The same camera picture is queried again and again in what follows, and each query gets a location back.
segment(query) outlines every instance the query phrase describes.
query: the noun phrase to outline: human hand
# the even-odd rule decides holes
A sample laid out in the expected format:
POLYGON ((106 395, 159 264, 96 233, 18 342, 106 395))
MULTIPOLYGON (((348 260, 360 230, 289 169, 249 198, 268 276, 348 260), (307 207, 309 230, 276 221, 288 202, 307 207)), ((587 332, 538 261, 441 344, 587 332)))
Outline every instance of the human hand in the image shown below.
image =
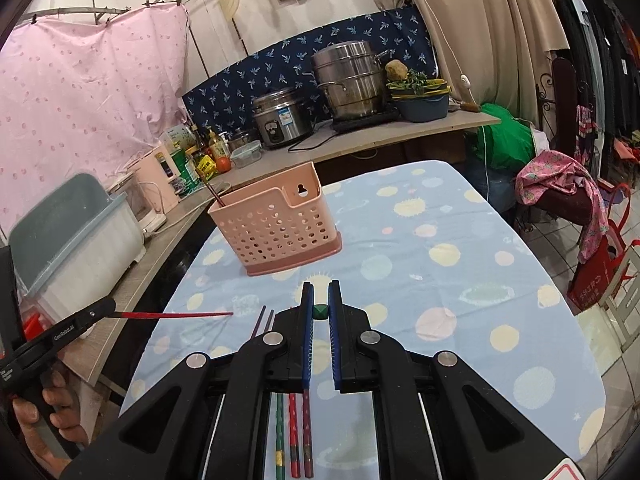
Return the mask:
MULTIPOLYGON (((52 372, 51 379, 54 387, 43 389, 42 398, 49 406, 62 407, 58 412, 50 415, 51 423, 58 428, 63 438, 87 446, 89 438, 86 431, 80 426, 78 403, 74 401, 74 396, 66 387, 64 377, 58 371, 52 372)), ((40 418, 40 413, 35 405, 17 398, 14 399, 14 412, 31 454, 50 475, 59 478, 60 473, 71 460, 55 457, 41 439, 34 427, 40 418)))

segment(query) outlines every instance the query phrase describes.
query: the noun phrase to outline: stainless steel pot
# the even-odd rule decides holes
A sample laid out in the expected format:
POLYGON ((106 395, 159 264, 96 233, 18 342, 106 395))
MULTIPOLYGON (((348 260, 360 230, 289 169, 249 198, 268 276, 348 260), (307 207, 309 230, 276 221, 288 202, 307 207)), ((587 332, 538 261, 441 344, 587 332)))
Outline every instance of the stainless steel pot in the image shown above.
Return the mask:
POLYGON ((252 102, 255 123, 267 148, 286 146, 313 132, 309 116, 303 111, 303 97, 285 88, 257 97, 252 102))
POLYGON ((316 81, 329 101, 334 119, 356 119, 385 107, 385 70, 368 41, 328 46, 312 56, 316 81))

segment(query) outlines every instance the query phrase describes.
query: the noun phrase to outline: pink plastic basket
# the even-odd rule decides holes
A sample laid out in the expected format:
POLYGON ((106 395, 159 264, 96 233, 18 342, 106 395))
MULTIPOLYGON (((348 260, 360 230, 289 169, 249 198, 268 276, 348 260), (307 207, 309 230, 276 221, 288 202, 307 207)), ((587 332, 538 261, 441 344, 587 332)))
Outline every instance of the pink plastic basket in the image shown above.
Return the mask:
POLYGON ((209 209, 249 276, 292 269, 342 249, 312 162, 249 184, 209 209))

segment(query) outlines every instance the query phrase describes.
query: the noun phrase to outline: blue tablecloth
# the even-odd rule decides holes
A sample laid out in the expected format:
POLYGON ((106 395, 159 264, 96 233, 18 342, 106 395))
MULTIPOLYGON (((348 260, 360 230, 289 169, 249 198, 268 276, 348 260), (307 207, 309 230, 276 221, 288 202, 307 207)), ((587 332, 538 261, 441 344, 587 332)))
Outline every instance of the blue tablecloth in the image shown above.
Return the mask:
MULTIPOLYGON (((580 459, 604 416, 595 361, 548 274, 469 183, 450 165, 427 161, 323 190, 342 233, 342 251, 249 278, 215 230, 166 311, 232 310, 234 316, 161 320, 123 408, 190 352, 220 356, 238 350, 263 304, 276 312, 297 305, 305 280, 315 286, 316 303, 326 303, 327 285, 337 278, 344 302, 365 309, 377 330, 413 352, 456 352, 565 453, 580 459)), ((310 388, 316 478, 375 479, 370 394, 337 395, 329 341, 328 323, 316 321, 310 388)), ((273 428, 274 422, 266 479, 274 478, 273 428)))

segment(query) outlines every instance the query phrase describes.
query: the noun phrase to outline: pink cloth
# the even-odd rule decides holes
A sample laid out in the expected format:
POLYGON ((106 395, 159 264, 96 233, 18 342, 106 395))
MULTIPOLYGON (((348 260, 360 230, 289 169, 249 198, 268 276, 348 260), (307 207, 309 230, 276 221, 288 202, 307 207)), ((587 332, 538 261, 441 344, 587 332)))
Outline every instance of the pink cloth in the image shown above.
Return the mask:
POLYGON ((179 123, 186 12, 131 10, 108 24, 38 18, 0 51, 0 225, 76 173, 103 184, 179 123))
POLYGON ((516 177, 516 196, 524 205, 535 204, 547 189, 572 195, 577 186, 583 187, 591 200, 591 222, 583 228, 587 231, 578 253, 578 260, 584 263, 593 256, 609 230, 604 202, 589 172, 570 156, 548 150, 522 168, 516 177))

